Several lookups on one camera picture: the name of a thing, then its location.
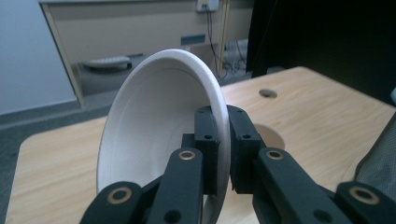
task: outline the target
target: table surface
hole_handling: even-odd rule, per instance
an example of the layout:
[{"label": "table surface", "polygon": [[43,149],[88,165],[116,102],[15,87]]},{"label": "table surface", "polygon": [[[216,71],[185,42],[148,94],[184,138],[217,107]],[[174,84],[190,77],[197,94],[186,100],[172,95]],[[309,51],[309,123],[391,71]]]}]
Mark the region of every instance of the table surface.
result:
[{"label": "table surface", "polygon": [[[275,91],[277,97],[260,96],[262,89]],[[261,133],[279,134],[274,144],[284,144],[308,174],[330,190],[353,178],[356,165],[395,113],[390,105],[302,67],[222,91],[227,104],[245,109]],[[80,221],[95,197],[105,121],[39,133],[22,143],[6,223]],[[255,222],[251,196],[237,195],[229,186],[218,223]]]}]

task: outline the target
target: black curtain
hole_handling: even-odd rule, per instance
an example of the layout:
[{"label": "black curtain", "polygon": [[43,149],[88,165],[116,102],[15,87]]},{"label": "black curtain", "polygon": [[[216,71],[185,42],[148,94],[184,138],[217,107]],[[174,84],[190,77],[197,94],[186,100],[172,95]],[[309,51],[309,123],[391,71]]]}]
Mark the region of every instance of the black curtain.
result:
[{"label": "black curtain", "polygon": [[390,0],[256,0],[247,71],[305,66],[391,104],[396,4]]}]

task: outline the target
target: white wall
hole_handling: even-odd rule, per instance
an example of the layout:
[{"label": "white wall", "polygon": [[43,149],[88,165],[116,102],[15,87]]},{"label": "white wall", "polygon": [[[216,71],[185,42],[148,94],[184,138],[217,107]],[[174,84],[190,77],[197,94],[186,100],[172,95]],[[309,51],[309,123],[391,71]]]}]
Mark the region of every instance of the white wall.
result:
[{"label": "white wall", "polygon": [[76,100],[37,0],[0,0],[0,115]]}]

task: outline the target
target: power outlet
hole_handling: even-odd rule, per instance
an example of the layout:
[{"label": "power outlet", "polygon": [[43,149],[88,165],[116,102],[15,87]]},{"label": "power outlet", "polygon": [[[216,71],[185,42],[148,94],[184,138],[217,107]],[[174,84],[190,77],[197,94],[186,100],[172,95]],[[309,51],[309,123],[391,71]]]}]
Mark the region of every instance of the power outlet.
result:
[{"label": "power outlet", "polygon": [[217,11],[219,9],[219,0],[197,0],[196,10],[199,12]]}]

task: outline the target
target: gray fabric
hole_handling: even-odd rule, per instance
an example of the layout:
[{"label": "gray fabric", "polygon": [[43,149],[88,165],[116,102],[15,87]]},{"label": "gray fabric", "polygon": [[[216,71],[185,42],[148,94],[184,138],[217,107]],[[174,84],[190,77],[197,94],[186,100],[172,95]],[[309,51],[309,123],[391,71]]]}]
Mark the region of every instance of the gray fabric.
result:
[{"label": "gray fabric", "polygon": [[396,202],[396,114],[359,163],[356,180],[376,187]]}]

